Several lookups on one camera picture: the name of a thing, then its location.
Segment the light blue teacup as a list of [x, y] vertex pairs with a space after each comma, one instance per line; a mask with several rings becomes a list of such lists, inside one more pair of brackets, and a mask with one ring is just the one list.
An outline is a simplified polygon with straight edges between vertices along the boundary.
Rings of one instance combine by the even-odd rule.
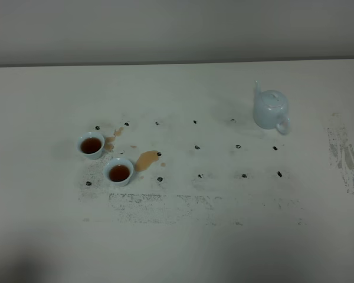
[[125, 158], [111, 159], [103, 168], [103, 176], [115, 186], [126, 186], [133, 173], [133, 163]]
[[102, 134], [88, 132], [77, 140], [77, 150], [86, 158], [99, 159], [102, 156], [105, 140]]

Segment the far light blue teacup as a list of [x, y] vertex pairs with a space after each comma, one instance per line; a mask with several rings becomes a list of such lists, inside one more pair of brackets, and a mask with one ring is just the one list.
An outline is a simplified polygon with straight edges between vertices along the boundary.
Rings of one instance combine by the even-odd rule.
[[77, 150], [86, 158], [99, 159], [102, 156], [105, 140], [102, 134], [88, 132], [77, 140]]

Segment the light blue porcelain teapot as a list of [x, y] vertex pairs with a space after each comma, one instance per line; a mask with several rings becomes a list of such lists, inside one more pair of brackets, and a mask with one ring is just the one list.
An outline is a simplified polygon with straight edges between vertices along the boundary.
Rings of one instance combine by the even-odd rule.
[[261, 91], [260, 83], [255, 81], [253, 119], [262, 129], [276, 129], [280, 134], [290, 132], [289, 102], [277, 90]]

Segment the near light blue teacup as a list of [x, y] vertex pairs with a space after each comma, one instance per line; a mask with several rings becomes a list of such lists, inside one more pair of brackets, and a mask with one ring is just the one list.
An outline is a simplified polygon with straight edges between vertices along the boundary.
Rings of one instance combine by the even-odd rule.
[[126, 186], [133, 173], [133, 163], [125, 158], [111, 159], [103, 168], [103, 176], [115, 186]]

